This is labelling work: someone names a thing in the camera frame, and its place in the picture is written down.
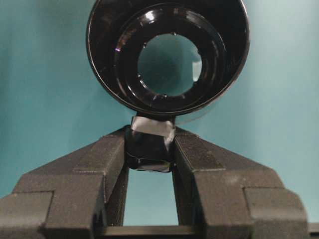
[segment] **black plastic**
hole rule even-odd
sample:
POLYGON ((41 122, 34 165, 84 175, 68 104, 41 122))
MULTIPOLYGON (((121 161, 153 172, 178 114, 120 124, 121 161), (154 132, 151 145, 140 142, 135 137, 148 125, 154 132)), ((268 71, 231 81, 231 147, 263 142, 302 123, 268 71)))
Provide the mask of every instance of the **black plastic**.
POLYGON ((171 172, 174 167, 174 136, 174 119, 167 119, 167 121, 149 119, 138 114, 136 119, 132 120, 131 126, 127 126, 125 130, 125 162, 127 166, 139 171, 171 172), (143 132, 143 129, 142 131, 135 129, 134 121, 138 125, 144 125, 150 131, 143 132), (157 124, 145 123, 150 121, 156 121, 157 124), (168 126, 161 128, 158 124, 168 126), (165 131, 165 128, 167 130, 166 136, 158 134, 159 131, 165 131))
POLYGON ((99 82, 122 104, 147 115, 176 116, 208 105, 237 78, 248 48, 241 0, 97 0, 87 30, 88 55, 99 82), (143 46, 167 33, 190 39, 202 58, 198 81, 179 96, 153 92, 138 73, 143 46))

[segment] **eyepiece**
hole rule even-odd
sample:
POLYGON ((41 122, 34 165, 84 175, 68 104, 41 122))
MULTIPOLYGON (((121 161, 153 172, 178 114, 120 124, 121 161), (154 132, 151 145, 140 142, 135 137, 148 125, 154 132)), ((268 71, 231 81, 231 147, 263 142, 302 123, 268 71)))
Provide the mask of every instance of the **eyepiece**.
POLYGON ((248 48, 241 0, 97 0, 87 30, 89 60, 101 85, 122 104, 147 115, 177 116, 210 104, 238 77, 248 48), (165 34, 186 37, 201 58, 197 81, 179 95, 154 91, 139 72, 142 50, 165 34))

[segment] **teal wall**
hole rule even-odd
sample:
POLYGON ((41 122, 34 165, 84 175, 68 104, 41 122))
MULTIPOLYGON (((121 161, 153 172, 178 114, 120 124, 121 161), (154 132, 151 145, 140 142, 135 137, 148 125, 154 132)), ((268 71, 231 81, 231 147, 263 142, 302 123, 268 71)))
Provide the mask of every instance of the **teal wall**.
MULTIPOLYGON (((182 127, 273 167, 319 221, 319 1, 245 0, 247 64, 182 127)), ((85 28, 93 0, 0 4, 0 197, 21 174, 97 140, 134 114, 99 85, 85 28)), ((126 224, 176 224, 170 174, 131 172, 126 224)))

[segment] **teal backdrop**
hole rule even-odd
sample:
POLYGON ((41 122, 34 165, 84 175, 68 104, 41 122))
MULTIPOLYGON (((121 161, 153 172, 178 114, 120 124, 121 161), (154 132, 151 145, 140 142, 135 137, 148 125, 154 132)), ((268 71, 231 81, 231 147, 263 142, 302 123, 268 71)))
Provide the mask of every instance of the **teal backdrop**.
MULTIPOLYGON (((23 173, 134 115, 89 66, 85 31, 93 3, 0 2, 0 197, 23 173)), ((274 168, 318 222, 319 1, 245 3, 251 48, 242 74, 211 111, 181 127, 274 168)), ((170 174, 130 172, 125 224, 177 224, 170 174)))

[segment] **lens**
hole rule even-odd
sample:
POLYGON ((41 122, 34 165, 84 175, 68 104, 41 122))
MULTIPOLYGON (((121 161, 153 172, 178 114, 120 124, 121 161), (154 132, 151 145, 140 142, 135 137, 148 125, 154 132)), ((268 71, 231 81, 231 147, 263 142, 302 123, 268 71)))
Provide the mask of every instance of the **lens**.
POLYGON ((198 81, 201 57, 186 37, 163 34, 144 45, 138 71, 145 85, 157 94, 178 96, 198 81))
POLYGON ((249 48, 247 13, 242 0, 97 0, 87 48, 97 79, 119 102, 145 115, 184 115, 237 79, 249 48))

